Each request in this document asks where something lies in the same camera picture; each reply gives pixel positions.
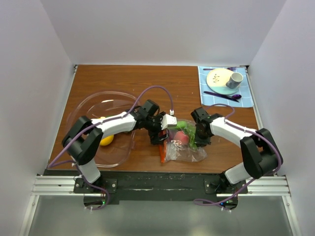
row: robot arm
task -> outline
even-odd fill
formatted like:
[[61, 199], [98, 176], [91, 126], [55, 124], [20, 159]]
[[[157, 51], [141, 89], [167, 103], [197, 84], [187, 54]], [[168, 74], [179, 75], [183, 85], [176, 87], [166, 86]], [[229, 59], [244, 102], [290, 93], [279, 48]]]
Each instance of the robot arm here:
[[195, 109], [191, 116], [196, 122], [195, 143], [197, 146], [209, 145], [210, 138], [219, 135], [241, 148], [243, 162], [220, 175], [223, 188], [249, 177], [260, 178], [277, 168], [278, 160], [272, 149], [257, 136], [245, 132], [246, 129], [262, 135], [278, 150], [267, 129], [247, 129], [230, 121], [232, 126], [228, 125], [224, 117], [219, 114], [209, 115], [202, 107]]
[[151, 144], [162, 144], [168, 135], [161, 134], [161, 131], [167, 127], [176, 126], [177, 120], [165, 112], [155, 115], [158, 110], [159, 106], [155, 102], [147, 100], [143, 106], [130, 113], [122, 112], [116, 116], [92, 120], [86, 116], [80, 117], [66, 134], [62, 145], [65, 147], [84, 128], [100, 122], [99, 125], [85, 133], [87, 135], [85, 139], [81, 136], [74, 141], [67, 152], [76, 161], [86, 180], [101, 186], [99, 183], [101, 181], [100, 172], [94, 160], [100, 141], [109, 135], [145, 128], [148, 130]]

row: white wall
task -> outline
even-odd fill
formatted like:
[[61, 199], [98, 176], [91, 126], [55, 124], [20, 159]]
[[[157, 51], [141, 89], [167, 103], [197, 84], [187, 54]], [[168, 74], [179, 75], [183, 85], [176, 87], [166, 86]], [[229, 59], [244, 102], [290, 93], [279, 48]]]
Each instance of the white wall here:
[[56, 137], [71, 63], [39, 0], [0, 3], [0, 235], [16, 236]]
[[285, 0], [41, 0], [73, 63], [249, 64]]
[[282, 152], [294, 208], [314, 235], [315, 1], [287, 0], [250, 65], [265, 127]]

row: blue placemat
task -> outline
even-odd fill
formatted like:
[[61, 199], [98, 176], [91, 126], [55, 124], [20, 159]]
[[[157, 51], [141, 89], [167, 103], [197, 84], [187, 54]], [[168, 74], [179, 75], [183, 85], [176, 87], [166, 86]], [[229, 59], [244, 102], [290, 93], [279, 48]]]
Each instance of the blue placemat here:
[[216, 97], [212, 95], [207, 95], [203, 91], [211, 91], [213, 92], [209, 86], [207, 85], [207, 75], [209, 74], [209, 70], [203, 70], [204, 68], [207, 69], [216, 69], [216, 68], [222, 68], [222, 67], [215, 67], [215, 66], [199, 66], [198, 67], [198, 75], [199, 75], [199, 88], [200, 88], [200, 98], [201, 98], [201, 104], [205, 106], [211, 106], [216, 103], [223, 103], [232, 107], [252, 107], [253, 101], [252, 101], [252, 94], [250, 91], [250, 86], [248, 84], [248, 79], [246, 75], [245, 68], [243, 67], [231, 67], [233, 72], [239, 72], [243, 75], [244, 79], [241, 82], [241, 86], [238, 89], [238, 91], [234, 94], [240, 94], [242, 96], [241, 99], [239, 99], [240, 102], [234, 102], [231, 100], [227, 100], [225, 98]]

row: red fruit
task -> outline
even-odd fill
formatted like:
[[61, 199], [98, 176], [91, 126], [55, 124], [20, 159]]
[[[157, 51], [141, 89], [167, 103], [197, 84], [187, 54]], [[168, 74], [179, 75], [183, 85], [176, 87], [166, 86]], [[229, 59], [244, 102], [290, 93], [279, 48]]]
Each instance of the red fruit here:
[[183, 131], [178, 131], [173, 140], [180, 141], [182, 145], [187, 145], [189, 143], [189, 137]]

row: gray floor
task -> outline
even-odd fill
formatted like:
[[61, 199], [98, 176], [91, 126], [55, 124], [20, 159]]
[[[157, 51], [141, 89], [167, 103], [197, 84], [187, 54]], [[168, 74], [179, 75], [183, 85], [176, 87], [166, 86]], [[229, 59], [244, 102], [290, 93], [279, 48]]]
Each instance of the gray floor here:
[[192, 202], [123, 201], [93, 211], [83, 197], [42, 196], [31, 236], [290, 236], [281, 197], [239, 197], [231, 213]]

